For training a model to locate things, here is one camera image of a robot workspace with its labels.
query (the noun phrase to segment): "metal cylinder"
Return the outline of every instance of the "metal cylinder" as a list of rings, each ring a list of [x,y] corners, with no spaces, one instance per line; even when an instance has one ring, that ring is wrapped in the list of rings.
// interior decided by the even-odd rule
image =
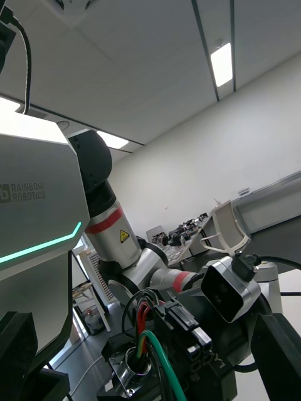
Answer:
[[[117,200],[91,218],[86,234],[100,259],[118,262],[122,269],[135,263],[141,254],[138,240]]]
[[[192,271],[181,271],[177,269],[158,269],[152,275],[150,285],[155,286],[161,284],[164,287],[173,287],[179,293],[196,274],[197,273]]]
[[[278,279],[278,269],[273,262],[262,262],[255,280],[260,285],[261,292],[268,301],[273,313],[283,313]]]
[[[152,244],[152,249],[146,247],[142,250],[141,256],[137,262],[126,269],[116,279],[108,281],[108,287],[115,297],[125,305],[128,300],[140,289],[148,287],[154,272],[158,269],[167,272],[162,258],[161,250]]]

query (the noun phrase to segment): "fluorescent light panel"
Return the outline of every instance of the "fluorescent light panel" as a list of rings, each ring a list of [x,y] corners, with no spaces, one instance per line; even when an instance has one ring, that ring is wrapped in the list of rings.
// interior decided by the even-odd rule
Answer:
[[[0,98],[0,114],[13,113],[20,107],[20,103],[13,102],[12,100]]]
[[[229,82],[232,77],[231,44],[227,43],[211,55],[211,62],[217,86]]]
[[[19,258],[20,256],[24,256],[24,255],[27,255],[29,253],[32,253],[32,252],[35,252],[35,251],[39,251],[40,249],[47,248],[48,246],[51,246],[51,245],[59,244],[60,242],[63,242],[63,241],[67,241],[68,239],[71,239],[71,238],[75,237],[75,234],[78,232],[78,230],[80,229],[81,225],[82,225],[82,222],[79,221],[77,226],[74,228],[73,232],[71,234],[67,235],[67,236],[56,238],[56,239],[53,239],[52,241],[44,242],[43,244],[32,246],[30,248],[23,249],[22,251],[15,252],[15,253],[12,253],[12,254],[7,255],[7,256],[3,256],[3,257],[0,258],[0,263],[7,262],[7,261],[10,261],[12,259]]]
[[[118,138],[115,135],[111,135],[110,133],[102,131],[97,131],[97,133],[103,138],[105,144],[110,148],[121,149],[129,143],[128,140],[123,138]]]
[[[0,112],[0,135],[68,143],[56,123],[19,113]]]

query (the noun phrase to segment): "warning label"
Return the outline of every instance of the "warning label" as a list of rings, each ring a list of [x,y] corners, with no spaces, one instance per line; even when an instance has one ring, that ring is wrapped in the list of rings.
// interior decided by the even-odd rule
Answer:
[[[120,242],[123,244],[129,238],[130,234],[124,230],[120,230]]]

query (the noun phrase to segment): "ceiling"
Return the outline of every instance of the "ceiling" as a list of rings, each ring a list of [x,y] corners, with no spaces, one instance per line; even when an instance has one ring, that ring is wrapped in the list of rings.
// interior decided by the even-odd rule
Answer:
[[[32,103],[69,120],[67,135],[89,126],[138,142],[114,161],[233,92],[232,81],[214,90],[219,44],[232,42],[236,89],[301,51],[300,0],[100,0],[73,28],[42,0],[6,4],[31,43]],[[0,92],[23,99],[25,79],[17,35]]]

